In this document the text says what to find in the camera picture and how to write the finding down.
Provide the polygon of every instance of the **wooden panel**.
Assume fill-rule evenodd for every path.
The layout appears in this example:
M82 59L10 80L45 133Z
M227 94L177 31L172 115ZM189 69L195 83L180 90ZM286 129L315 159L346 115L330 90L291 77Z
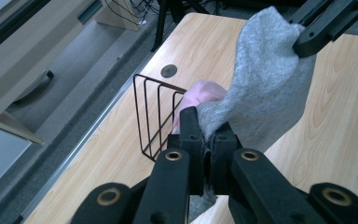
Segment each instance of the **wooden panel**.
M201 78L227 88L244 23L188 14L142 74L185 89ZM160 75L167 64L177 66L174 77ZM155 96L156 90L147 93ZM112 181L133 186L150 174L153 163L139 149L133 97L129 88L27 223L66 223L95 187ZM328 181L358 194L358 36L344 35L319 54L303 118L266 154L305 191ZM227 197L219 197L217 205L195 221L232 222Z

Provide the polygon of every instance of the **black wire rack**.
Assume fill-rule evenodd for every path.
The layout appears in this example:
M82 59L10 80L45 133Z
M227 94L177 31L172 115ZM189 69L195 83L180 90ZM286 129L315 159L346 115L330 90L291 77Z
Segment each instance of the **black wire rack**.
M133 76L132 86L141 150L147 158L156 161L166 147L175 109L186 90L139 74Z

